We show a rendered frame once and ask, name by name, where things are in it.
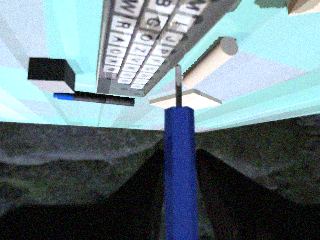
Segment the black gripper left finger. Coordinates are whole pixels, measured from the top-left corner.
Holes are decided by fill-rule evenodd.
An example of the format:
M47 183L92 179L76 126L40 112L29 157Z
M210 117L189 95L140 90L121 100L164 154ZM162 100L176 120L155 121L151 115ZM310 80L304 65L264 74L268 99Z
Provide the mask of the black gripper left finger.
M0 240L159 240L165 156L157 149L97 205L23 205L0 217Z

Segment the grey keyboard with white letter keys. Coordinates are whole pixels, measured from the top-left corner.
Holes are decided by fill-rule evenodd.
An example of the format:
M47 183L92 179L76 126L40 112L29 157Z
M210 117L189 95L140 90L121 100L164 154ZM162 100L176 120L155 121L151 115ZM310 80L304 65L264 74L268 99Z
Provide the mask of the grey keyboard with white letter keys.
M103 0L96 94L145 98L241 0Z

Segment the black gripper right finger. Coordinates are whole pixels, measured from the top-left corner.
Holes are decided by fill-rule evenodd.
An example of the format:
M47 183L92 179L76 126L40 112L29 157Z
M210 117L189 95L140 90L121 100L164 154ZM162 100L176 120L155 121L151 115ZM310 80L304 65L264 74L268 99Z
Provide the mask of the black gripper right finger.
M216 240L320 240L320 203L296 203L204 149L199 188Z

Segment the dark grey cube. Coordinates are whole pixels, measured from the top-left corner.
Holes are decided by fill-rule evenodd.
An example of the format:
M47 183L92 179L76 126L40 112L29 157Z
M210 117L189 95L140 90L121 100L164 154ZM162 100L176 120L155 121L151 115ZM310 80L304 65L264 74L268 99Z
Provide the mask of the dark grey cube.
M27 80L43 92L75 93L76 73L66 60L30 57Z

